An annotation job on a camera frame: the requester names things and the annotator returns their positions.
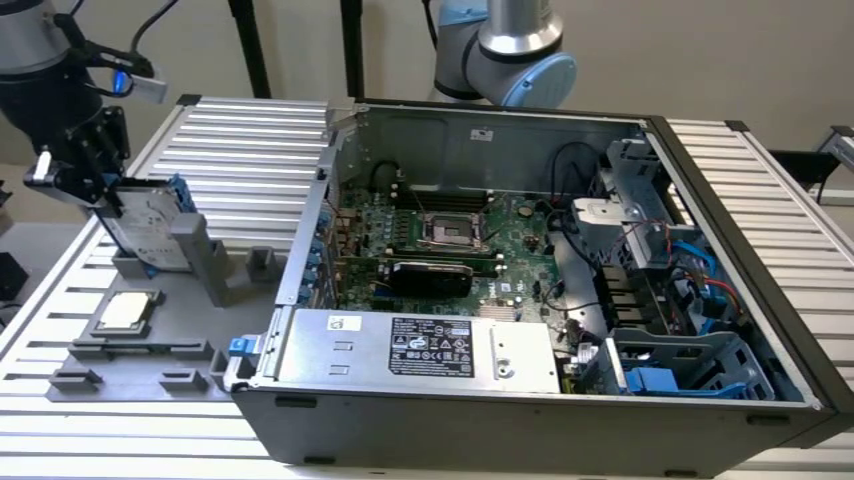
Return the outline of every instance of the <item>black bracket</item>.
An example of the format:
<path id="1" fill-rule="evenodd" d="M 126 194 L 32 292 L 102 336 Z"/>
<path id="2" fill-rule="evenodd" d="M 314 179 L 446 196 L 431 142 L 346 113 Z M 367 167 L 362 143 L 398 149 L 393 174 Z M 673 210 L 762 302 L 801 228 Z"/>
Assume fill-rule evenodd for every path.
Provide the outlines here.
<path id="1" fill-rule="evenodd" d="M 54 24 L 66 34 L 73 55 L 87 67 L 111 68 L 138 77 L 154 78 L 155 69 L 149 59 L 137 52 L 117 50 L 87 40 L 70 14 L 54 15 Z"/>

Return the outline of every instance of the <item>warning label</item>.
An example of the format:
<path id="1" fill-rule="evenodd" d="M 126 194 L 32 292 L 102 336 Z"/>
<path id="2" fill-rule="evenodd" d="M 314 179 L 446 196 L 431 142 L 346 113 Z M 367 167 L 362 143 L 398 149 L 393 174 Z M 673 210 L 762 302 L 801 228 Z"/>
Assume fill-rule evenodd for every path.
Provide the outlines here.
<path id="1" fill-rule="evenodd" d="M 471 322 L 394 318 L 389 370 L 395 375 L 475 376 Z"/>

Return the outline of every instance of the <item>blue latch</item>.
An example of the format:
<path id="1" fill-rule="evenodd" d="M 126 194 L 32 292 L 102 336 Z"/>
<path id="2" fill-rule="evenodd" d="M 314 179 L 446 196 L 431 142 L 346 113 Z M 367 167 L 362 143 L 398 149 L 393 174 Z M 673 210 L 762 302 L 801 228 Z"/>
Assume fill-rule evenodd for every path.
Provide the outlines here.
<path id="1" fill-rule="evenodd" d="M 254 338 L 233 338 L 229 344 L 229 355 L 233 357 L 249 357 L 255 352 L 255 343 L 257 340 Z"/>
<path id="2" fill-rule="evenodd" d="M 738 398 L 748 385 L 737 382 L 721 390 L 680 390 L 673 370 L 638 367 L 626 372 L 629 391 L 637 395 L 662 397 Z"/>

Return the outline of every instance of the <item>motherboard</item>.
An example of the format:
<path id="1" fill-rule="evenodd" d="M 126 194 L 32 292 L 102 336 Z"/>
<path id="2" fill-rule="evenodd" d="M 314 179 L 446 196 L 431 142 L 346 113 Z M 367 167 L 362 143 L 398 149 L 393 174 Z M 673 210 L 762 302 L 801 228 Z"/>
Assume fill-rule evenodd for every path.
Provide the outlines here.
<path id="1" fill-rule="evenodd" d="M 537 199 L 490 194 L 449 202 L 423 193 L 398 200 L 354 189 L 341 205 L 339 308 L 560 320 L 542 302 L 560 275 L 550 207 Z"/>

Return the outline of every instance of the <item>label sticker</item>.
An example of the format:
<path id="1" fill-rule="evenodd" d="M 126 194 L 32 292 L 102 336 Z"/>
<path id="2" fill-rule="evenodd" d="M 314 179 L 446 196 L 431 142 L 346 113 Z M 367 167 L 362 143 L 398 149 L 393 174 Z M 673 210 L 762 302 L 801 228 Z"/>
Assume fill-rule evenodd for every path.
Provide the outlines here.
<path id="1" fill-rule="evenodd" d="M 471 140 L 477 140 L 478 142 L 492 142 L 493 141 L 493 136 L 496 135 L 496 132 L 493 130 L 479 130 L 479 129 L 473 129 L 471 130 Z"/>
<path id="2" fill-rule="evenodd" d="M 475 376 L 471 322 L 393 318 L 389 370 L 395 375 Z"/>
<path id="3" fill-rule="evenodd" d="M 362 317 L 357 315 L 330 315 L 326 329 L 358 332 L 362 330 Z"/>

